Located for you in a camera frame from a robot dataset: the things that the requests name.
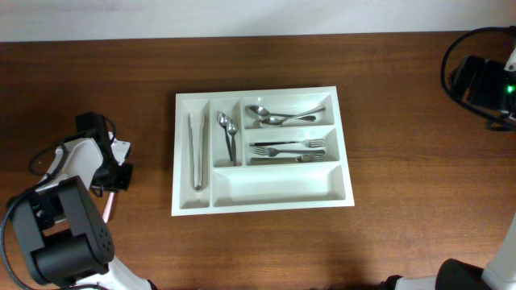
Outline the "white plastic knife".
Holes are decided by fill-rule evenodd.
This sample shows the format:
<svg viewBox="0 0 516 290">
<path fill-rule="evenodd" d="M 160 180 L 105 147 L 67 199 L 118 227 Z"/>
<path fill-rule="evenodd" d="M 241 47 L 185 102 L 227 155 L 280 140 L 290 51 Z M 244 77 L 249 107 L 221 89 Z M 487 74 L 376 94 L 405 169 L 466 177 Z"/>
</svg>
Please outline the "white plastic knife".
<svg viewBox="0 0 516 290">
<path fill-rule="evenodd" d="M 110 213 L 111 213 L 111 210 L 112 210 L 112 207 L 114 204 L 114 197 L 115 197 L 115 192 L 110 192 L 107 202 L 106 202 L 106 206 L 105 206 L 103 214 L 102 214 L 102 220 L 105 223 L 107 223 L 110 220 Z"/>
</svg>

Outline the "steel fork horizontal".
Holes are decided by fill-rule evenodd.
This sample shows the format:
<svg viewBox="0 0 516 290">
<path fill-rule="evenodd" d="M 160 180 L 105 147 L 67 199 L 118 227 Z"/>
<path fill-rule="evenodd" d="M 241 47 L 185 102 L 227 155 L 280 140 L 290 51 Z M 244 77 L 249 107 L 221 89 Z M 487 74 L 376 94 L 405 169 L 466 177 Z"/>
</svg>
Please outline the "steel fork horizontal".
<svg viewBox="0 0 516 290">
<path fill-rule="evenodd" d="M 327 141 L 325 139 L 306 139 L 303 141 L 276 141 L 276 142 L 261 142 L 261 143 L 249 143 L 250 147 L 267 147 L 275 145 L 287 145 L 287 144 L 301 144 L 304 147 L 316 148 L 325 147 Z"/>
</svg>

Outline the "long steel tongs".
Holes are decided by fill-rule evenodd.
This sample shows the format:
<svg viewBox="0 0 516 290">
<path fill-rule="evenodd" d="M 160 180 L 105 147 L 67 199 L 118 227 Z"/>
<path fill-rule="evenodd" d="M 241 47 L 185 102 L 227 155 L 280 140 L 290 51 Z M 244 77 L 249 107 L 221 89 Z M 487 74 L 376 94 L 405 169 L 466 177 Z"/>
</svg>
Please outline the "long steel tongs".
<svg viewBox="0 0 516 290">
<path fill-rule="evenodd" d="M 204 134 L 206 115 L 189 114 L 189 142 L 193 170 L 193 189 L 200 192 L 203 187 Z"/>
</svg>

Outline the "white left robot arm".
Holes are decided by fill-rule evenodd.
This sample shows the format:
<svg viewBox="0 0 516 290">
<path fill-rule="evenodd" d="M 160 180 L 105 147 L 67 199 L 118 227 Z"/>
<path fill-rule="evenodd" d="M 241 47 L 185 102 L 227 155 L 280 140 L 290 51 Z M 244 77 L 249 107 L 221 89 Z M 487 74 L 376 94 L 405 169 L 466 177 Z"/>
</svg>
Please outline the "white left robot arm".
<svg viewBox="0 0 516 290">
<path fill-rule="evenodd" d="M 61 289 L 144 289 L 114 254 L 114 242 L 89 187 L 103 163 L 92 138 L 59 142 L 42 180 L 10 200 L 1 225 L 13 226 L 27 270 Z"/>
</svg>

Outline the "steel fork slanted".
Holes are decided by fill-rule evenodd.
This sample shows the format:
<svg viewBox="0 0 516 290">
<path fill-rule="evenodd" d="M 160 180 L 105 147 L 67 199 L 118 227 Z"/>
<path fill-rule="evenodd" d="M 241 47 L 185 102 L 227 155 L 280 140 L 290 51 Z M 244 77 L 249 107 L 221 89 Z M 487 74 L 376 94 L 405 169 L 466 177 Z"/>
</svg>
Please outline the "steel fork slanted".
<svg viewBox="0 0 516 290">
<path fill-rule="evenodd" d="M 250 147 L 252 153 L 267 157 L 275 157 L 280 154 L 300 154 L 300 155 L 325 155 L 324 150 L 279 150 L 271 147 Z"/>
</svg>

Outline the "steel tablespoon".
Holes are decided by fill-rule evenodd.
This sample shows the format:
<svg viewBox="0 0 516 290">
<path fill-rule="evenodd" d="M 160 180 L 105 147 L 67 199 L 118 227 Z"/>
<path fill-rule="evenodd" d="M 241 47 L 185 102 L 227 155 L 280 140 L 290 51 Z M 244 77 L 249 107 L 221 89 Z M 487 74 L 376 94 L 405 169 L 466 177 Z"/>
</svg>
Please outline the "steel tablespoon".
<svg viewBox="0 0 516 290">
<path fill-rule="evenodd" d="M 271 116 L 277 116 L 282 118 L 288 118 L 290 117 L 290 114 L 273 114 L 266 110 L 263 106 L 258 105 L 248 105 L 245 106 L 246 114 L 250 118 L 254 118 L 255 120 L 265 120 L 266 118 L 269 118 Z"/>
<path fill-rule="evenodd" d="M 306 112 L 296 114 L 290 117 L 278 117 L 278 116 L 271 116 L 268 117 L 262 121 L 260 121 L 259 125 L 260 127 L 276 127 L 276 126 L 282 126 L 286 121 L 289 120 L 301 120 L 301 121 L 309 121 L 312 122 L 315 120 L 315 114 L 322 113 L 326 110 L 325 106 L 318 106 L 312 110 L 308 110 Z"/>
</svg>

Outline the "small steel teaspoon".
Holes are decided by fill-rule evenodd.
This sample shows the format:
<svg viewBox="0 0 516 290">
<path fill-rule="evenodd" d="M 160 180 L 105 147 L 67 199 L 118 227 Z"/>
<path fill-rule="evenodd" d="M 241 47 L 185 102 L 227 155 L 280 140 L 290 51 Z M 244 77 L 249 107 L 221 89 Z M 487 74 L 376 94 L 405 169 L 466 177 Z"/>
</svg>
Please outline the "small steel teaspoon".
<svg viewBox="0 0 516 290">
<path fill-rule="evenodd" d="M 238 128 L 233 120 L 229 120 L 227 123 L 227 131 L 231 136 L 231 158 L 234 166 L 237 165 L 237 150 L 235 136 L 238 132 Z"/>
<path fill-rule="evenodd" d="M 229 134 L 227 132 L 228 122 L 229 122 L 229 118 L 227 117 L 227 115 L 220 112 L 218 114 L 218 124 L 224 129 L 224 136 L 225 136 L 225 140 L 226 140 L 227 151 L 229 154 L 230 161 L 232 161 L 233 157 L 231 156 L 231 143 L 230 143 L 230 139 L 229 139 Z"/>
</svg>

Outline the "steel fork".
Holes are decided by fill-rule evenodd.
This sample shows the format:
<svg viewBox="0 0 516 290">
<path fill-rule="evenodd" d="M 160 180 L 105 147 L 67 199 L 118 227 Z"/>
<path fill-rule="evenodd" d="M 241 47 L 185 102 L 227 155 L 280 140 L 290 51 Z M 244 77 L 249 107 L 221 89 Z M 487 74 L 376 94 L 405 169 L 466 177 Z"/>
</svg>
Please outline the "steel fork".
<svg viewBox="0 0 516 290">
<path fill-rule="evenodd" d="M 297 157 L 281 157 L 281 158 L 251 158 L 251 164 L 289 164 L 289 163 L 311 163 L 321 162 L 325 155 L 300 155 Z"/>
</svg>

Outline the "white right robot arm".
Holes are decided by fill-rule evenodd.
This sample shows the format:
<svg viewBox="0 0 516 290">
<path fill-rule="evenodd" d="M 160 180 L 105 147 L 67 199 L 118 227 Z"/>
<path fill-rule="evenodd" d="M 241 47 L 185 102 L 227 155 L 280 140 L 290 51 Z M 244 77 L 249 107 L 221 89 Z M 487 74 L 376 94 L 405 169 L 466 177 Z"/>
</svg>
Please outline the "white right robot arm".
<svg viewBox="0 0 516 290">
<path fill-rule="evenodd" d="M 460 107 L 483 118 L 486 129 L 515 132 L 515 53 L 504 62 L 469 55 L 450 73 L 447 61 L 464 40 L 483 33 L 502 33 L 515 37 L 515 27 L 482 27 L 468 31 L 447 48 L 440 65 L 440 84 L 445 94 Z M 515 288 L 515 219 L 485 267 L 458 259 L 447 259 L 434 275 L 410 278 L 392 275 L 380 289 L 499 289 Z"/>
</svg>

